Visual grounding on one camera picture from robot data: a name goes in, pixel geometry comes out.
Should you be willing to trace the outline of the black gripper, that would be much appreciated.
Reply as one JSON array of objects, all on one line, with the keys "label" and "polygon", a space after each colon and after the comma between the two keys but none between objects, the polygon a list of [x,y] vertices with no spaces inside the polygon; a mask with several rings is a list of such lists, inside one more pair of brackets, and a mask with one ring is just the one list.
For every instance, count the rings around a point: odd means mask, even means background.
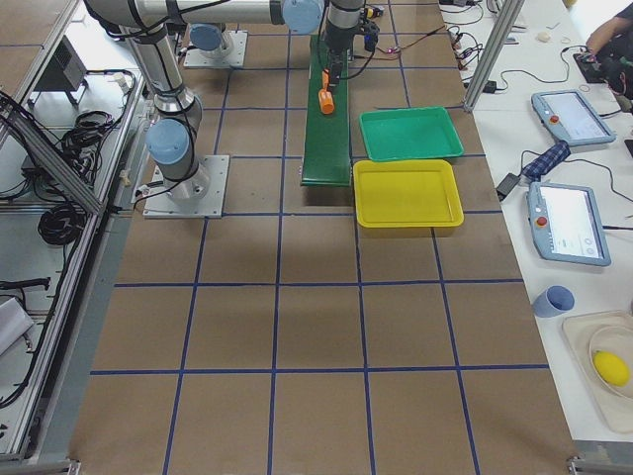
[{"label": "black gripper", "polygon": [[343,28],[327,19],[323,40],[327,47],[327,90],[334,94],[345,73],[347,51],[351,48],[356,27]]}]

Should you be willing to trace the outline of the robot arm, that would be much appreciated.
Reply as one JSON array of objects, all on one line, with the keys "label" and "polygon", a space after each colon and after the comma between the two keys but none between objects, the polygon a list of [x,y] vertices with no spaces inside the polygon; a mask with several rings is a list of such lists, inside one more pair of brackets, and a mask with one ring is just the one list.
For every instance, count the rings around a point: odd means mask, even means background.
[{"label": "robot arm", "polygon": [[224,57],[233,50],[233,41],[226,31],[226,22],[194,23],[189,31],[190,46],[208,57]]},{"label": "robot arm", "polygon": [[302,182],[347,186],[351,176],[347,83],[356,37],[373,28],[361,1],[88,1],[88,13],[106,33],[132,48],[159,120],[145,137],[162,174],[161,194],[190,204],[211,188],[212,174],[196,152],[200,98],[186,86],[169,26],[186,27],[194,46],[226,52],[228,23],[285,25],[311,38]]}]

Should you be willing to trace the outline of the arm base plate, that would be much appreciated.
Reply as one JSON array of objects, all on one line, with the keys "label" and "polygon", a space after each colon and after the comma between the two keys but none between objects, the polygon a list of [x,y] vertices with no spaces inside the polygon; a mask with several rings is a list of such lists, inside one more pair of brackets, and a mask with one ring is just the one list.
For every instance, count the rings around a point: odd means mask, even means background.
[{"label": "arm base plate", "polygon": [[198,47],[190,42],[185,53],[184,67],[190,69],[242,69],[244,66],[247,31],[229,31],[221,33],[214,49]]},{"label": "arm base plate", "polygon": [[163,183],[162,172],[154,166],[152,179],[159,185],[146,193],[142,214],[148,219],[218,219],[224,210],[228,155],[199,157],[192,178],[167,191],[173,183]]}]

